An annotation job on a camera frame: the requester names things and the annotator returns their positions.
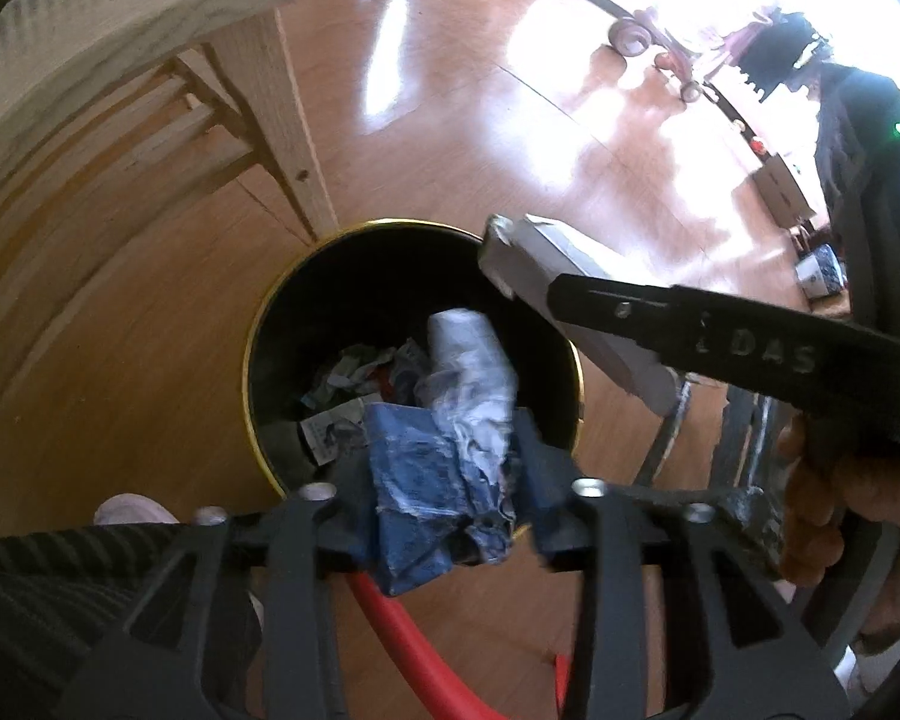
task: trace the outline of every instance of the wooden floor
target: wooden floor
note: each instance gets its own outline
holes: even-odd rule
[[[803,305],[787,236],[746,178],[754,156],[714,106],[687,107],[650,60],[602,45],[610,18],[593,6],[302,0],[283,16],[342,224],[481,231],[491,213],[549,215],[665,280]],[[85,523],[121,491],[181,518],[274,503],[242,426],[242,348],[303,250],[297,229],[255,167],[135,241],[0,399],[0,535]],[[586,405],[581,465],[628,481],[658,418],[590,365]],[[718,386],[697,386],[660,485],[706,483],[721,408]],[[338,589],[353,715],[425,717]],[[493,707],[542,720],[556,716],[547,654],[569,646],[575,592],[524,539],[504,566],[458,569],[406,603]]]

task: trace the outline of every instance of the metal bolt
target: metal bolt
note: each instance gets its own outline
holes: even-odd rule
[[[570,487],[581,498],[602,498],[607,494],[607,483],[602,479],[575,479]]]
[[[329,482],[311,482],[303,485],[299,492],[305,501],[329,501],[337,494],[337,488]]]
[[[688,503],[683,507],[683,519],[687,522],[706,524],[717,517],[717,509],[708,503]]]
[[[202,506],[194,512],[194,525],[220,525],[226,522],[226,509],[218,506]]]

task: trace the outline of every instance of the black trash can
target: black trash can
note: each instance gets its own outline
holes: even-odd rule
[[[427,319],[451,308],[487,315],[519,379],[517,404],[533,412],[545,442],[573,448],[583,418],[576,350],[485,278],[480,243],[429,221],[371,221],[323,242],[274,285],[247,341],[244,417],[279,493],[314,477],[292,423],[310,415],[300,396],[319,368],[353,343],[383,348],[413,338],[426,349]]]

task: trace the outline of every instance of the person's hand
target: person's hand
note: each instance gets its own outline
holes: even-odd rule
[[[779,444],[783,456],[797,461],[784,497],[780,573],[798,586],[813,586],[844,550],[840,531],[831,524],[838,506],[900,527],[900,458],[845,458],[824,479],[799,459],[803,446],[803,421],[798,418]],[[866,649],[874,651],[900,638],[900,552],[861,636]]]

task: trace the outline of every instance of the brown box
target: brown box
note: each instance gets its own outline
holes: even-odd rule
[[[814,210],[807,204],[790,166],[779,154],[770,157],[751,176],[773,221],[780,227],[789,230],[813,217]]]

